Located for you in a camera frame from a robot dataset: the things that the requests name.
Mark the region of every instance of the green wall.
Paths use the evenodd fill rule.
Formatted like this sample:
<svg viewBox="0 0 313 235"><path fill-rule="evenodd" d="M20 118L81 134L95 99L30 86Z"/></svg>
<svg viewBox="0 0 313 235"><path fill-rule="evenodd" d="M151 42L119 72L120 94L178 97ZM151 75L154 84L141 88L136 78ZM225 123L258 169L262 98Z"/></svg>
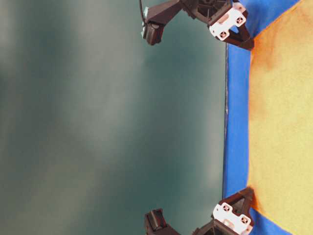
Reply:
<svg viewBox="0 0 313 235"><path fill-rule="evenodd" d="M145 5L160 1L145 0ZM183 235L222 194L225 45L137 0L0 0L0 234Z"/></svg>

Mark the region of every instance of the blue border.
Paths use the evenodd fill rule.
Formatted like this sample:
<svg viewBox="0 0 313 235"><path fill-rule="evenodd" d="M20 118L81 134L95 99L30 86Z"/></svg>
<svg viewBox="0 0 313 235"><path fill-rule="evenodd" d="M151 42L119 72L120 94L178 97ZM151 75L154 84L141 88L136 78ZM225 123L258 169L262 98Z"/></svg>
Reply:
<svg viewBox="0 0 313 235"><path fill-rule="evenodd" d="M242 0L249 12L246 26L255 37L299 0ZM246 187L248 178L248 89L250 52L227 46L227 104L224 153L223 197ZM255 210L251 235L289 235Z"/></svg>

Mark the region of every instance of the wire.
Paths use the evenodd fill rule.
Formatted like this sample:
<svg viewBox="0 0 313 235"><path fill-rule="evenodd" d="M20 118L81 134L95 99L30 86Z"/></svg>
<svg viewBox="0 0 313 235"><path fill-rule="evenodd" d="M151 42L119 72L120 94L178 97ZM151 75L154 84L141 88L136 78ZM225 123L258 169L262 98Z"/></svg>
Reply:
<svg viewBox="0 0 313 235"><path fill-rule="evenodd" d="M141 13L142 22L146 25L146 21L145 21L145 18L143 16L142 1L141 0L139 0L139 7L140 7L140 13Z"/></svg>

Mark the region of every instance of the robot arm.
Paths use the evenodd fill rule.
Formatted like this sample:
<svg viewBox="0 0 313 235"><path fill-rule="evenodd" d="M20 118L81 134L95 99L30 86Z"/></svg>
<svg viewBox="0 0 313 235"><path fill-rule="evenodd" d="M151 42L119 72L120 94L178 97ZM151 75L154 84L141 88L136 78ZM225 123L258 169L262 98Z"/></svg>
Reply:
<svg viewBox="0 0 313 235"><path fill-rule="evenodd" d="M150 8L146 7L145 11L142 12L141 0L139 3L143 21L141 35L148 44L153 46L161 42L164 27L182 9L182 5L180 0L170 0Z"/></svg>
<svg viewBox="0 0 313 235"><path fill-rule="evenodd" d="M252 50L254 40L246 28L248 11L239 0L170 0L140 12L143 21L142 37L148 44L160 43L164 27L180 11L205 23L218 40ZM237 27L238 33L231 30Z"/></svg>
<svg viewBox="0 0 313 235"><path fill-rule="evenodd" d="M212 220L192 235L249 235L254 222L249 210L253 190L244 190L220 201L213 210ZM166 223L162 209L145 214L146 235L180 235Z"/></svg>

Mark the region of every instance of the yellow foam mat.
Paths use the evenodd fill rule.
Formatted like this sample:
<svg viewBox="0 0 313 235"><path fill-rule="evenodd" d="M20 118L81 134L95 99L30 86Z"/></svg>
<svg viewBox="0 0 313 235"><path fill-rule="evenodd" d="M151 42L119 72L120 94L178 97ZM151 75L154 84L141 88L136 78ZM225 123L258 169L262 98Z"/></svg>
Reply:
<svg viewBox="0 0 313 235"><path fill-rule="evenodd" d="M292 234L313 234L313 0L255 40L248 184L258 212Z"/></svg>

